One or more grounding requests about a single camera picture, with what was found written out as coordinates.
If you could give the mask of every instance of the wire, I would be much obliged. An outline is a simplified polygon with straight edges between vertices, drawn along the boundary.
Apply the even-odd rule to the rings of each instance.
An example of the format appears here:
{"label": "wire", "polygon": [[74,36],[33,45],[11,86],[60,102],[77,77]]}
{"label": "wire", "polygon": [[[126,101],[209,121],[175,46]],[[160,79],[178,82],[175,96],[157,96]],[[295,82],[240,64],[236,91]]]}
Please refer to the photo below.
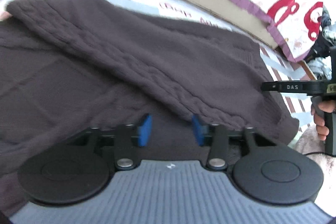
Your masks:
{"label": "wire", "polygon": [[305,156],[310,156],[310,155],[318,155],[318,154],[326,155],[326,156],[333,157],[333,158],[336,157],[336,155],[328,154],[328,153],[325,153],[325,152],[310,152],[310,153],[307,153],[307,154],[304,154],[304,155]]}

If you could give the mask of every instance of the yellow label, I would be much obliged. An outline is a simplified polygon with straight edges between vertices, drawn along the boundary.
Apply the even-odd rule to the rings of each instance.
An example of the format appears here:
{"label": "yellow label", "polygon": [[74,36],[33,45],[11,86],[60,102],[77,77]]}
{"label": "yellow label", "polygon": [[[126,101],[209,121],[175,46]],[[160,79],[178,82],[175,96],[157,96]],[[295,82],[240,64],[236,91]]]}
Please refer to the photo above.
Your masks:
{"label": "yellow label", "polygon": [[327,93],[336,93],[336,84],[329,84],[327,87]]}

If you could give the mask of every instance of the dark brown sweater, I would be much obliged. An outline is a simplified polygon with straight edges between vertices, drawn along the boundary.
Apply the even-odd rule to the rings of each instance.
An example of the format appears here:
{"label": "dark brown sweater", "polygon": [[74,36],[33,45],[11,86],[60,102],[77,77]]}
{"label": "dark brown sweater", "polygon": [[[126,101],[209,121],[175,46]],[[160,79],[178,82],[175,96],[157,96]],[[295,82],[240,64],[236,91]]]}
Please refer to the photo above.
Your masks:
{"label": "dark brown sweater", "polygon": [[[16,170],[88,126],[153,114],[142,157],[205,160],[190,119],[256,127],[289,143],[298,130],[251,39],[150,17],[105,0],[18,0],[0,24],[0,210],[24,204]],[[237,155],[232,151],[232,161]]]}

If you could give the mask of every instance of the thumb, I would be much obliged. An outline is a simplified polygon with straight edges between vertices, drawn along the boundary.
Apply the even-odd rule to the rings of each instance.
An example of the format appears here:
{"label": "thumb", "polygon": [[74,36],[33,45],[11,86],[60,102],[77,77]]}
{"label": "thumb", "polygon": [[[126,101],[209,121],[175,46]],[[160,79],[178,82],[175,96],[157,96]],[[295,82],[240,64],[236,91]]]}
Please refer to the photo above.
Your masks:
{"label": "thumb", "polygon": [[331,113],[335,110],[335,108],[336,108],[336,101],[335,100],[324,101],[324,102],[319,103],[319,109],[324,111],[324,112]]}

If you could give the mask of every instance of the pink square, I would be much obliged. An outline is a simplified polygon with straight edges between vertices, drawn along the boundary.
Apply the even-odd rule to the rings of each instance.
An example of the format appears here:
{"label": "pink square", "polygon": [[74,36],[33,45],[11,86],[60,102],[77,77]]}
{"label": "pink square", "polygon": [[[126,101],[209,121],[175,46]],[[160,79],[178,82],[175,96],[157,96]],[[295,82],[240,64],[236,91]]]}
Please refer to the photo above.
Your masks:
{"label": "pink square", "polygon": [[12,15],[9,12],[0,13],[0,21],[5,20],[6,18],[11,17]]}

